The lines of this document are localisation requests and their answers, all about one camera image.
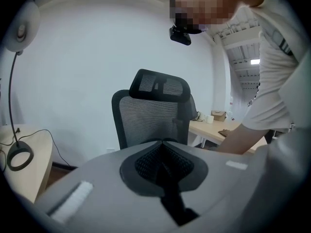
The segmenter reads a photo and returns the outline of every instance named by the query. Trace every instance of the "desk lamp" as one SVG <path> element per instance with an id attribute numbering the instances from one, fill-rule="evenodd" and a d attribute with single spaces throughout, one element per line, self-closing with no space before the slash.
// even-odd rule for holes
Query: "desk lamp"
<path id="1" fill-rule="evenodd" d="M 23 141 L 18 141 L 16 137 L 11 111 L 11 85 L 16 58 L 18 55 L 23 53 L 23 50 L 28 47 L 32 40 L 35 38 L 39 29 L 39 25 L 39 8 L 33 1 L 26 2 L 20 11 L 16 14 L 4 37 L 4 44 L 6 48 L 9 51 L 15 53 L 9 81 L 9 113 L 15 143 L 11 146 L 7 155 L 7 165 L 12 171 L 19 171 L 24 169 L 34 157 L 34 152 L 32 151 L 31 147 L 29 147 Z M 30 154 L 28 160 L 19 166 L 12 166 L 12 159 L 22 152 L 28 152 Z"/>

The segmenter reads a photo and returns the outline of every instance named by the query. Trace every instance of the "ceiling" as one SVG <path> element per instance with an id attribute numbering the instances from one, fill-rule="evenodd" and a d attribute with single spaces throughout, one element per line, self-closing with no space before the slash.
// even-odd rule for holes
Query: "ceiling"
<path id="1" fill-rule="evenodd" d="M 259 84 L 259 65 L 251 65 L 259 59 L 259 22 L 248 7 L 238 10 L 226 24 L 212 25 L 210 36 L 218 34 L 227 51 L 230 66 L 240 79 L 243 89 L 256 89 Z"/>

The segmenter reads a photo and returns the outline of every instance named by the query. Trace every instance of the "ceiling light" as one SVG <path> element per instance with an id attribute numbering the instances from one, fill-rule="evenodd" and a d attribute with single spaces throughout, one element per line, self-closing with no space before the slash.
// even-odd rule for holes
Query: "ceiling light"
<path id="1" fill-rule="evenodd" d="M 251 64 L 252 65 L 257 65 L 259 63 L 260 63 L 260 59 L 258 59 L 258 60 L 251 60 Z"/>

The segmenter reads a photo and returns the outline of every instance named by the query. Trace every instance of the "black lamp stem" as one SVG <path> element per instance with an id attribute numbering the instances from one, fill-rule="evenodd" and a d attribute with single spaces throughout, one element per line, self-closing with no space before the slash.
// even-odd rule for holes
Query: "black lamp stem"
<path id="1" fill-rule="evenodd" d="M 14 134 L 14 138 L 15 138 L 17 147 L 19 148 L 18 140 L 17 140 L 17 137 L 16 137 L 15 129 L 14 129 L 13 118 L 12 118 L 12 110 L 11 110 L 11 83 L 12 83 L 12 76 L 13 76 L 13 70 L 14 70 L 14 64 L 15 64 L 16 57 L 17 57 L 17 52 L 15 53 L 15 56 L 14 56 L 14 60 L 13 60 L 13 63 L 12 63 L 12 68 L 11 68 L 11 74 L 10 74 L 10 82 L 9 82 L 9 113 L 10 113 L 10 120 L 11 120 L 12 131 L 13 131 L 13 134 Z"/>

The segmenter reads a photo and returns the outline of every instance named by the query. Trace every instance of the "person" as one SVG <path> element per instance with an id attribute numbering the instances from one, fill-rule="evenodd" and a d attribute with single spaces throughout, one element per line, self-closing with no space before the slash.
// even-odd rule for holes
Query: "person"
<path id="1" fill-rule="evenodd" d="M 278 91 L 294 72 L 309 46 L 308 35 L 286 0 L 174 0 L 179 18 L 194 28 L 229 21 L 249 6 L 261 25 L 260 87 L 242 124 L 217 151 L 243 154 L 270 129 L 287 129 L 291 117 Z"/>

